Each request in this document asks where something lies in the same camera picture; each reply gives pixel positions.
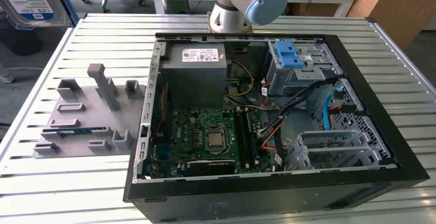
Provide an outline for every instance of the light blue robot joint cap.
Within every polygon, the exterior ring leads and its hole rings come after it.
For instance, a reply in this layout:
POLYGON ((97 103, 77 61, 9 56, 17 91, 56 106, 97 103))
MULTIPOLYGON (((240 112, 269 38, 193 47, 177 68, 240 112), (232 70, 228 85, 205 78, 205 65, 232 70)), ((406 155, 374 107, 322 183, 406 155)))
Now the light blue robot joint cap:
POLYGON ((282 13, 288 0, 254 0, 246 8, 245 18, 252 24, 269 24, 282 13))

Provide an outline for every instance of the open computer tower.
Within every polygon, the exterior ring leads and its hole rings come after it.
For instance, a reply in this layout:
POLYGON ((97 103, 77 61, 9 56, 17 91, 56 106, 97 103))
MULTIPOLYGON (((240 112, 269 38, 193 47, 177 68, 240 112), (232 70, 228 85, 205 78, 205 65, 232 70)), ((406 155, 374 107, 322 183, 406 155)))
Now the open computer tower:
POLYGON ((332 35, 157 34, 125 201, 152 222, 356 207, 428 174, 332 35))

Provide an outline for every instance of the motherboard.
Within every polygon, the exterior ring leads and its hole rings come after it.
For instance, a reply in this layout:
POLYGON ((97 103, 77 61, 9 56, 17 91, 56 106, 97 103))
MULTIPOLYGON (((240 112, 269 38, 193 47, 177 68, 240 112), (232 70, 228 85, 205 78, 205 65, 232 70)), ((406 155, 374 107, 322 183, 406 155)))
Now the motherboard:
POLYGON ((257 154, 257 110, 178 110, 170 143, 156 145, 158 178, 270 171, 269 155, 257 154))

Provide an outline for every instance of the table surface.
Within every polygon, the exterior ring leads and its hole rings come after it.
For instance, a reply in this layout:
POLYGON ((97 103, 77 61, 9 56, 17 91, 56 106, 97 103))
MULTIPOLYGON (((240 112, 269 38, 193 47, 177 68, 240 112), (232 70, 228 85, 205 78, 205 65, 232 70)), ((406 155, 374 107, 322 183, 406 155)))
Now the table surface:
MULTIPOLYGON (((144 224, 121 201, 129 156, 33 159, 61 78, 94 85, 89 63, 102 63, 116 85, 146 85, 156 32, 206 32, 202 15, 88 14, 68 29, 0 144, 0 222, 144 224)), ((281 17, 254 33, 333 34, 362 72, 430 179, 353 209, 229 218, 220 223, 436 223, 434 91, 389 39, 362 18, 281 17)))

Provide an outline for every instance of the ram slot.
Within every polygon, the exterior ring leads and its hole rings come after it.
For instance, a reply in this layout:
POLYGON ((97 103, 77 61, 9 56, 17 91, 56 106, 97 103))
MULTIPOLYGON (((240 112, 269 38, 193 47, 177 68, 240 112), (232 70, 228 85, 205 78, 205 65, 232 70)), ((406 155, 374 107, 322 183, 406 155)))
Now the ram slot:
POLYGON ((240 166, 249 168, 254 164, 254 158, 252 153, 250 133, 249 133, 249 121, 246 120, 246 112, 236 111, 233 113, 234 118, 234 136, 238 151, 240 166))
POLYGON ((250 148, 252 148, 252 157, 253 157, 253 163, 257 164, 257 148, 256 148, 256 139, 254 139, 254 132, 253 132, 253 126, 252 126, 252 118, 250 113, 244 111, 245 113, 245 120, 246 120, 246 131, 248 131, 248 138, 250 142, 250 148))

